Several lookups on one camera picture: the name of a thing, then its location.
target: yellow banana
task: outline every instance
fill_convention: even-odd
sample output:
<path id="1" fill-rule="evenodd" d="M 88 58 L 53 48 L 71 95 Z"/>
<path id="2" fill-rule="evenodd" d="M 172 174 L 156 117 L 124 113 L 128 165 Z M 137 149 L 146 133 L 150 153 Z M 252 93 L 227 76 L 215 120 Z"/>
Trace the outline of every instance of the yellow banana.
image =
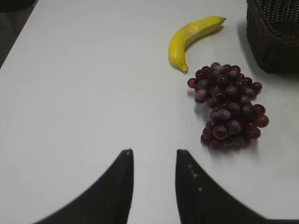
<path id="1" fill-rule="evenodd" d="M 168 58 L 170 63 L 183 72 L 187 72 L 188 66 L 186 64 L 185 48 L 194 40 L 219 29 L 224 21 L 225 18 L 209 16 L 181 28 L 172 37 L 169 44 Z"/>

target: grape cluster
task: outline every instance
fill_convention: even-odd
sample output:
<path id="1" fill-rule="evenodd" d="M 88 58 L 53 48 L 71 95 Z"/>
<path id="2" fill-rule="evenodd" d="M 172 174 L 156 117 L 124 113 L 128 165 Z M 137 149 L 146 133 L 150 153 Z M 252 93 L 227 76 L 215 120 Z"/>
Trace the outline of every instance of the grape cluster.
<path id="1" fill-rule="evenodd" d="M 240 147 L 261 136 L 259 127 L 269 123 L 266 109 L 251 100 L 261 92 L 262 84 L 241 73 L 239 66 L 213 63 L 204 66 L 188 80 L 196 91 L 195 101 L 213 109 L 202 132 L 203 144 L 218 149 Z"/>

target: wicker basket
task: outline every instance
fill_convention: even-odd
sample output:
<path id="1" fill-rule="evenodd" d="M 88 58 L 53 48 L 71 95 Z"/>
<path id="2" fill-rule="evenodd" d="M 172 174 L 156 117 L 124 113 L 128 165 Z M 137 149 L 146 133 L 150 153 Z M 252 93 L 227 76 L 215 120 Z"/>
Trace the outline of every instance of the wicker basket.
<path id="1" fill-rule="evenodd" d="M 299 0 L 247 0 L 247 37 L 266 72 L 299 72 Z"/>

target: white table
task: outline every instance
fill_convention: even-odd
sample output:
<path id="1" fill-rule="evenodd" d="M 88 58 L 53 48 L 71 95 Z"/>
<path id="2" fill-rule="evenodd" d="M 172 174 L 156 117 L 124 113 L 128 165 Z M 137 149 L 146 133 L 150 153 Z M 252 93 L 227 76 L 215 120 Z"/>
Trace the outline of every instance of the white table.
<path id="1" fill-rule="evenodd" d="M 221 32 L 192 45 L 183 75 L 172 35 L 209 15 Z M 40 0 L 0 72 L 0 223 L 32 223 L 80 195 L 122 149 L 135 183 L 128 224 L 179 224 L 176 150 L 188 149 L 224 189 L 267 218 L 299 219 L 298 78 L 266 74 L 246 40 L 239 0 Z M 206 106 L 187 80 L 211 62 L 263 84 L 270 118 L 249 149 L 200 143 Z"/>

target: red grape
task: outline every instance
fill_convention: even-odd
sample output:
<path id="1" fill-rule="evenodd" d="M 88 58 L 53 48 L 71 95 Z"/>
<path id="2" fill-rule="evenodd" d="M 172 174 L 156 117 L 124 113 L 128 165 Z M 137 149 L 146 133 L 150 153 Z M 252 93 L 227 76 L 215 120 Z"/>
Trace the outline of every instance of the red grape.
<path id="1" fill-rule="evenodd" d="M 251 85 L 251 88 L 257 92 L 261 91 L 262 87 L 263 87 L 262 84 L 259 82 L 255 82 Z"/>
<path id="2" fill-rule="evenodd" d="M 203 71 L 203 70 L 198 70 L 196 73 L 195 73 L 195 77 L 198 81 L 201 81 L 203 79 L 206 79 L 207 78 L 207 72 L 206 71 Z"/>
<path id="3" fill-rule="evenodd" d="M 211 64 L 210 68 L 213 69 L 218 65 L 220 65 L 218 62 L 214 62 L 214 63 Z"/>
<path id="4" fill-rule="evenodd" d="M 212 97 L 209 97 L 208 99 L 206 99 L 206 105 L 208 108 L 213 109 L 217 106 L 217 103 L 213 100 Z"/>
<path id="5" fill-rule="evenodd" d="M 250 104 L 250 98 L 248 96 L 242 95 L 240 98 L 241 105 L 248 105 Z"/>
<path id="6" fill-rule="evenodd" d="M 200 139 L 204 145 L 209 146 L 210 140 L 206 139 L 203 135 L 201 135 Z"/>
<path id="7" fill-rule="evenodd" d="M 209 132 L 213 132 L 214 128 L 217 126 L 217 121 L 216 120 L 209 120 L 207 123 L 206 123 L 206 129 L 209 131 Z"/>
<path id="8" fill-rule="evenodd" d="M 250 89 L 250 88 L 246 88 L 243 91 L 243 94 L 248 96 L 249 98 L 253 98 L 255 96 L 253 89 Z"/>
<path id="9" fill-rule="evenodd" d="M 212 85 L 211 87 L 210 87 L 210 89 L 209 89 L 209 93 L 211 94 L 211 95 L 213 95 L 217 90 L 219 90 L 220 88 L 219 88 L 219 86 L 218 85 Z"/>
<path id="10" fill-rule="evenodd" d="M 246 89 L 246 81 L 244 79 L 236 80 L 234 86 L 239 92 L 243 92 Z"/>
<path id="11" fill-rule="evenodd" d="M 258 139 L 260 136 L 261 136 L 261 130 L 257 128 L 257 129 L 253 132 L 251 138 L 252 138 L 252 139 Z"/>
<path id="12" fill-rule="evenodd" d="M 213 132 L 209 132 L 206 128 L 202 131 L 202 135 L 208 140 L 212 140 L 214 138 Z"/>
<path id="13" fill-rule="evenodd" d="M 200 89 L 196 92 L 196 98 L 200 100 L 206 100 L 209 97 L 209 93 L 206 89 Z"/>
<path id="14" fill-rule="evenodd" d="M 210 70 L 210 67 L 209 66 L 204 66 L 204 67 L 202 67 L 201 70 L 208 72 Z"/>
<path id="15" fill-rule="evenodd" d="M 221 142 L 218 139 L 213 139 L 210 141 L 209 147 L 219 149 L 221 147 Z"/>
<path id="16" fill-rule="evenodd" d="M 230 79 L 226 75 L 219 76 L 216 80 L 216 83 L 219 85 L 220 88 L 225 88 L 230 84 Z"/>
<path id="17" fill-rule="evenodd" d="M 247 133 L 253 133 L 253 132 L 256 131 L 256 129 L 257 129 L 257 126 L 256 126 L 256 124 L 253 123 L 253 122 L 249 122 L 249 123 L 247 123 L 247 124 L 245 125 L 245 127 L 244 127 L 244 131 L 247 132 Z"/>
<path id="18" fill-rule="evenodd" d="M 266 115 L 258 116 L 256 119 L 256 125 L 258 127 L 266 127 L 269 124 L 269 118 Z"/>
<path id="19" fill-rule="evenodd" d="M 218 110 L 212 110 L 211 111 L 211 113 L 210 113 L 210 119 L 217 120 L 217 111 Z"/>
<path id="20" fill-rule="evenodd" d="M 232 66 L 232 70 L 241 72 L 241 69 L 240 69 L 240 67 L 239 67 L 238 65 L 233 65 L 233 66 Z"/>
<path id="21" fill-rule="evenodd" d="M 253 106 L 252 105 L 242 106 L 242 115 L 245 118 L 250 118 L 253 115 Z"/>
<path id="22" fill-rule="evenodd" d="M 237 103 L 228 104 L 228 111 L 232 116 L 237 116 L 240 114 L 241 107 Z"/>
<path id="23" fill-rule="evenodd" d="M 229 64 L 225 64 L 223 67 L 225 69 L 225 73 L 229 73 L 232 70 L 232 66 Z"/>
<path id="24" fill-rule="evenodd" d="M 236 70 L 230 71 L 228 75 L 231 79 L 234 80 L 239 80 L 241 78 L 240 72 Z"/>
<path id="25" fill-rule="evenodd" d="M 241 130 L 241 125 L 236 120 L 230 120 L 227 125 L 228 133 L 230 134 L 237 134 Z"/>
<path id="26" fill-rule="evenodd" d="M 212 82 L 216 82 L 217 78 L 221 76 L 221 72 L 219 70 L 213 69 L 209 71 L 208 78 Z"/>
<path id="27" fill-rule="evenodd" d="M 225 126 L 217 126 L 213 130 L 214 137 L 217 139 L 225 139 L 228 135 L 228 131 L 226 130 Z"/>
<path id="28" fill-rule="evenodd" d="M 255 104 L 253 106 L 253 109 L 254 109 L 254 113 L 256 115 L 264 115 L 266 113 L 266 109 L 263 105 L 260 105 L 260 104 Z"/>
<path id="29" fill-rule="evenodd" d="M 247 85 L 247 87 L 250 87 L 251 84 L 252 84 L 252 79 L 249 78 L 249 77 L 246 77 L 246 78 L 245 78 L 245 81 L 246 81 L 246 85 Z"/>
<path id="30" fill-rule="evenodd" d="M 221 74 L 223 74 L 225 72 L 225 68 L 221 65 L 218 65 L 218 66 L 214 67 L 214 69 L 221 72 Z"/>
<path id="31" fill-rule="evenodd" d="M 237 98 L 238 97 L 238 90 L 233 85 L 229 85 L 225 88 L 225 93 L 229 98 Z"/>
<path id="32" fill-rule="evenodd" d="M 221 109 L 217 112 L 217 119 L 218 120 L 229 120 L 231 117 L 231 114 L 228 110 Z"/>
<path id="33" fill-rule="evenodd" d="M 204 100 L 200 100 L 197 97 L 195 98 L 195 102 L 198 104 L 203 104 L 205 101 Z"/>
<path id="34" fill-rule="evenodd" d="M 223 146 L 226 146 L 226 147 L 233 146 L 234 145 L 234 138 L 229 137 L 227 139 L 224 139 L 224 140 L 222 140 L 222 144 L 223 144 Z"/>
<path id="35" fill-rule="evenodd" d="M 209 80 L 206 80 L 206 79 L 203 79 L 201 80 L 198 84 L 197 84 L 197 87 L 199 89 L 209 89 L 210 87 L 210 81 Z"/>
<path id="36" fill-rule="evenodd" d="M 190 78 L 187 82 L 187 85 L 191 88 L 194 89 L 197 85 L 198 81 L 195 78 Z"/>
<path id="37" fill-rule="evenodd" d="M 225 91 L 223 90 L 217 90 L 214 94 L 213 94 L 213 100 L 219 104 L 223 104 L 227 99 L 227 96 L 225 94 Z"/>

